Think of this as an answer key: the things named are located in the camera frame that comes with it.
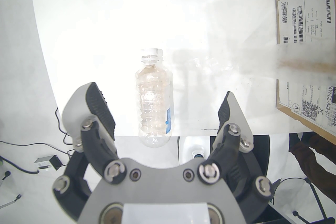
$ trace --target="silver bolt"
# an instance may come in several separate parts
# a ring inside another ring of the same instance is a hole
[[[67,191],[70,185],[70,178],[66,175],[62,175],[56,179],[53,184],[53,189],[58,191],[60,194],[63,194]]]
[[[117,164],[113,164],[108,170],[107,170],[107,174],[114,178],[117,177],[120,174],[120,168],[119,165]]]
[[[240,135],[240,128],[235,123],[229,123],[229,134],[233,136],[239,136]]]
[[[233,123],[230,124],[229,129],[230,129],[230,131],[233,132],[234,134],[239,133],[239,131],[238,131],[239,127],[238,127],[236,124],[233,124]]]
[[[213,178],[216,175],[216,170],[212,165],[207,164],[204,167],[204,174],[205,174],[205,176],[207,176],[209,178]]]
[[[101,214],[99,224],[121,224],[123,206],[118,203],[108,205]]]
[[[87,119],[83,122],[83,128],[91,128],[93,125],[93,121],[91,119]]]
[[[256,188],[258,192],[265,197],[270,197],[271,193],[271,184],[270,180],[266,177],[259,176],[255,181]]]
[[[110,162],[104,170],[104,178],[108,182],[112,182],[113,178],[117,177],[120,173],[125,172],[125,166],[119,160]]]
[[[61,191],[62,189],[65,189],[66,182],[64,180],[56,180],[54,183],[54,189],[57,191]]]
[[[210,218],[210,224],[223,224],[223,216],[220,210],[214,205],[208,204],[208,212]]]
[[[215,163],[206,164],[203,166],[202,164],[198,167],[198,173],[200,178],[207,184],[214,184],[218,182],[220,177],[219,168]]]
[[[240,139],[240,142],[241,142],[241,143],[243,144],[243,146],[246,147],[246,148],[250,147],[250,145],[251,145],[251,142],[248,141],[246,137],[242,137],[242,138]]]

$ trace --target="qr code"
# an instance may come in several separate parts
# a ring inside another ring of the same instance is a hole
[[[316,116],[318,112],[318,106],[310,102],[302,100],[302,115],[310,118],[316,122]]]

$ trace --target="white sticker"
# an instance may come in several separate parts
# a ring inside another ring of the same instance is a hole
[[[289,99],[289,82],[279,81],[279,103],[283,106],[291,108]]]
[[[335,38],[335,0],[280,0],[280,44]]]
[[[336,136],[336,87],[291,84],[291,111]]]

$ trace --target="black stand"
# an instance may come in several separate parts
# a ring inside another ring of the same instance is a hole
[[[298,219],[300,219],[301,221],[303,221],[306,224],[335,224],[335,218],[333,218],[333,217],[327,218],[327,215],[326,215],[326,213],[325,213],[325,211],[324,211],[324,209],[322,207],[321,201],[320,201],[320,199],[319,199],[319,197],[317,195],[317,192],[316,192],[316,190],[315,190],[312,182],[308,178],[305,178],[305,181],[306,181],[307,184],[309,184],[309,186],[312,189],[312,192],[313,192],[313,194],[315,196],[315,199],[316,199],[316,202],[318,204],[318,207],[319,207],[319,209],[320,209],[320,211],[322,213],[323,219],[319,220],[319,221],[316,221],[316,222],[313,222],[313,223],[310,223],[306,219],[304,219],[303,217],[301,217],[297,211],[294,211],[293,215],[295,217],[298,217]]]

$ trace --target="blue label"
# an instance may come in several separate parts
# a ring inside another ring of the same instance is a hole
[[[170,120],[170,108],[167,110],[167,121],[166,121],[166,134],[170,132],[171,129],[171,120]]]

